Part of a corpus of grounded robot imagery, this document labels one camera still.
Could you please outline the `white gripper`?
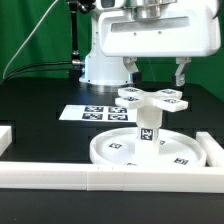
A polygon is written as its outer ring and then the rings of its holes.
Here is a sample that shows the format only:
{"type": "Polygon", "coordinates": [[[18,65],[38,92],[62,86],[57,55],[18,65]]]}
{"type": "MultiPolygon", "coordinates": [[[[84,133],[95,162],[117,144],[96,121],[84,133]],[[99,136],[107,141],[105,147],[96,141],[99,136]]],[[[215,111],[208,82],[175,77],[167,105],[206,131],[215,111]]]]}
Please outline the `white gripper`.
{"type": "Polygon", "coordinates": [[[181,10],[160,18],[133,20],[130,11],[103,13],[99,18],[100,47],[106,56],[121,56],[131,81],[142,81],[136,57],[177,57],[173,85],[185,84],[190,57],[209,56],[221,45],[218,19],[207,12],[181,10]]]}

